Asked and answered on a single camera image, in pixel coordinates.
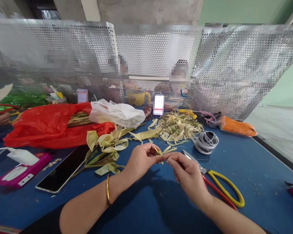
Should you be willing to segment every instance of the roll of white elastic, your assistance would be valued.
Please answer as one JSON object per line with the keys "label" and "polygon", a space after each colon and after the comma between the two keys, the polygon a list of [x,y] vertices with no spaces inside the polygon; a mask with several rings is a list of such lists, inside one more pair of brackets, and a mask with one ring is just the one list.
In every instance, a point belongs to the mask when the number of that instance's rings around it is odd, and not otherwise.
{"label": "roll of white elastic", "polygon": [[194,147],[202,154],[211,154],[219,142],[213,132],[202,132],[194,143]]}

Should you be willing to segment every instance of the gold bangle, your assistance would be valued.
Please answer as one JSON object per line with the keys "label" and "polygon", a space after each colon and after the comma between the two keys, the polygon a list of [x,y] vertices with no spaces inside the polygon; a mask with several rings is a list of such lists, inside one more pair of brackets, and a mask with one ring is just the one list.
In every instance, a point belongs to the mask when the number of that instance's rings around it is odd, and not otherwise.
{"label": "gold bangle", "polygon": [[107,175],[107,179],[106,179],[106,195],[107,195],[107,201],[108,201],[108,206],[111,206],[111,202],[110,202],[110,194],[108,192],[108,178],[110,175]]}

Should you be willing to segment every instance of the concrete floor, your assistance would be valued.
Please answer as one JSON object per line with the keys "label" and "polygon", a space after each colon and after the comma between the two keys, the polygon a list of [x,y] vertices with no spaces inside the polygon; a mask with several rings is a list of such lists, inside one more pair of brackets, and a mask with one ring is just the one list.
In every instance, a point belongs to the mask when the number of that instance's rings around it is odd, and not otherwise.
{"label": "concrete floor", "polygon": [[271,147],[293,163],[293,108],[256,107],[245,120]]}

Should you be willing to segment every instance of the blue table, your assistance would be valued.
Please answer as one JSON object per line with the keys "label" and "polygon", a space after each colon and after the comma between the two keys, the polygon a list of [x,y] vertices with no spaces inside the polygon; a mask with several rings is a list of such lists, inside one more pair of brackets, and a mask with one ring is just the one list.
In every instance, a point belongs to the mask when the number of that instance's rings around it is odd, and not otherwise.
{"label": "blue table", "polygon": [[[146,131],[146,126],[136,132]],[[195,158],[205,159],[199,161],[203,167],[230,179],[245,199],[245,207],[239,208],[239,212],[272,233],[293,233],[293,198],[284,184],[284,181],[293,183],[293,172],[252,138],[208,130],[219,137],[219,144],[212,155],[200,154],[193,148],[192,142],[178,146],[177,151],[185,149]],[[159,139],[154,143],[162,150],[167,147]],[[139,141],[129,142],[129,147],[120,152],[117,163],[126,165],[132,149],[139,144]],[[56,150],[55,158],[64,159],[72,150]],[[33,148],[30,151],[41,152]],[[1,155],[0,176],[16,165],[16,162]],[[52,169],[41,171],[20,190],[3,193],[0,187],[0,225],[24,229],[107,176],[100,177],[94,170],[84,171],[52,197],[51,193],[35,189],[35,185]],[[235,195],[226,183],[221,183]],[[116,230],[122,233],[198,233],[198,230],[201,233],[219,233],[218,228],[189,202],[176,183],[171,167],[166,164],[152,166],[144,177],[121,194],[98,220],[95,228],[100,233]]]}

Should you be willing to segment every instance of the red plastic bag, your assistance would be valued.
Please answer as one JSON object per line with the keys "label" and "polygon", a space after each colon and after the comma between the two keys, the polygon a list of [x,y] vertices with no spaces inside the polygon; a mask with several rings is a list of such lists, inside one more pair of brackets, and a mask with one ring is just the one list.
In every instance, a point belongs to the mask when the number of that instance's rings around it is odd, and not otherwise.
{"label": "red plastic bag", "polygon": [[98,136],[101,136],[115,129],[111,122],[67,128],[70,117],[79,111],[90,113],[90,103],[55,104],[26,110],[13,124],[14,130],[3,139],[4,145],[71,148],[87,144],[87,131],[96,130]]}

